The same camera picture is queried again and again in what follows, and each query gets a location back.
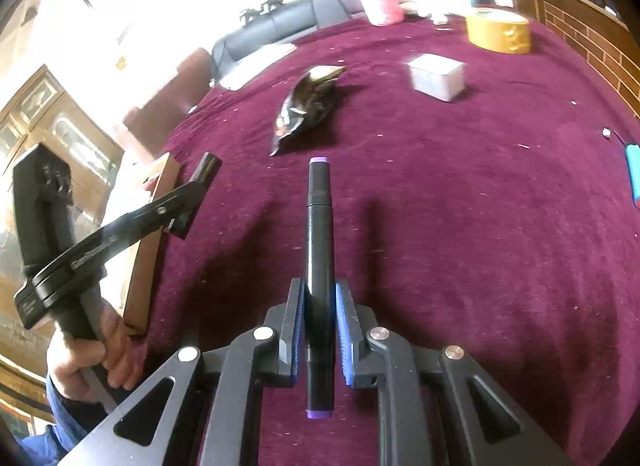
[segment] purple marker cap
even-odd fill
[[[306,418],[307,419],[331,419],[333,415],[333,410],[307,410]]]

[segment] yellow tape roll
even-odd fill
[[[529,54],[529,20],[502,9],[475,8],[466,16],[469,41],[483,49],[505,54]]]

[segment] black marker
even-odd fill
[[[334,211],[329,163],[309,161],[306,202],[306,416],[328,419],[334,410]]]

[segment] table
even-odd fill
[[[307,163],[326,156],[337,276],[356,301],[412,343],[470,351],[576,464],[598,464],[640,398],[640,213],[622,146],[600,132],[640,128],[576,52],[531,29],[533,52],[509,55],[469,44],[459,19],[353,20],[238,92],[214,88],[165,147],[182,178],[204,151],[224,164],[191,234],[164,248],[149,355],[198,324],[204,351],[226,345],[286,298],[304,266]],[[468,64],[457,102],[411,88],[403,62],[424,52]],[[318,64],[348,67],[340,106],[268,157],[284,97]],[[304,381],[265,393],[261,465],[376,463],[373,391],[338,377],[326,422],[304,405]]]

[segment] white box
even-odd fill
[[[422,54],[407,63],[414,88],[445,101],[452,101],[465,89],[462,68],[465,64],[437,56]]]

